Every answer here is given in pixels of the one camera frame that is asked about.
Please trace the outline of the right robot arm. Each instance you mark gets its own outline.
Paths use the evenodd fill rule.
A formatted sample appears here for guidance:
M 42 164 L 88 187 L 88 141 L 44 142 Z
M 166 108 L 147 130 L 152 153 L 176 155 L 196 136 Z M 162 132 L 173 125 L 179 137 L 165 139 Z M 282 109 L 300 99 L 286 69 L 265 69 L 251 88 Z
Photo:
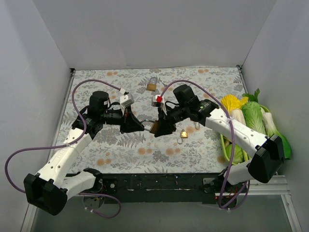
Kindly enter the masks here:
M 222 134 L 251 157 L 221 172 L 218 185 L 222 191 L 229 192 L 236 184 L 248 180 L 268 183 L 283 165 L 283 144 L 279 136 L 268 137 L 228 118 L 223 108 L 210 100 L 199 100 L 186 84 L 174 89 L 173 93 L 178 101 L 173 108 L 167 107 L 160 95 L 152 98 L 152 106 L 158 108 L 158 120 L 151 128 L 155 137 L 172 134 L 176 131 L 176 123 L 189 118 Z

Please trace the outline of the large brass padlock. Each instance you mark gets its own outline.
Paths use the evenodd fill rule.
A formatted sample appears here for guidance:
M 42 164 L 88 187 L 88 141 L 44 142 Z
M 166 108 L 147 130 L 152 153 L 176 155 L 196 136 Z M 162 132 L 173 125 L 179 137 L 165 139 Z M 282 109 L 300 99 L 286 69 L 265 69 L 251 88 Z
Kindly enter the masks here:
M 152 76 L 149 78 L 149 81 L 146 85 L 147 91 L 156 91 L 157 77 Z
M 150 128 L 146 128 L 143 124 L 144 123 L 151 123 L 152 126 Z M 149 120 L 149 119 L 145 119 L 143 121 L 140 122 L 140 124 L 142 126 L 144 126 L 144 130 L 148 131 L 151 134 L 156 134 L 157 130 L 158 130 L 158 121 L 153 121 L 153 120 Z

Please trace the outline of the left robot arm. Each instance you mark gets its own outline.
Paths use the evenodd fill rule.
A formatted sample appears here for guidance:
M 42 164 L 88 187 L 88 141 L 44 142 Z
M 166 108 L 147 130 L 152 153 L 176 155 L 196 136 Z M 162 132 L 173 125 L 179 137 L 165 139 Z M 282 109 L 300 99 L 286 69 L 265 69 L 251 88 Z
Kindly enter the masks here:
M 50 160 L 35 174 L 24 179 L 27 201 L 55 216 L 64 208 L 66 202 L 83 191 L 91 194 L 102 193 L 105 184 L 101 172 L 86 168 L 72 177 L 67 173 L 81 152 L 92 142 L 104 124 L 119 125 L 121 133 L 143 131 L 144 126 L 131 111 L 133 96 L 125 92 L 120 101 L 120 109 L 112 109 L 109 95 L 104 91 L 95 91 L 89 104 L 79 113 L 69 134 Z

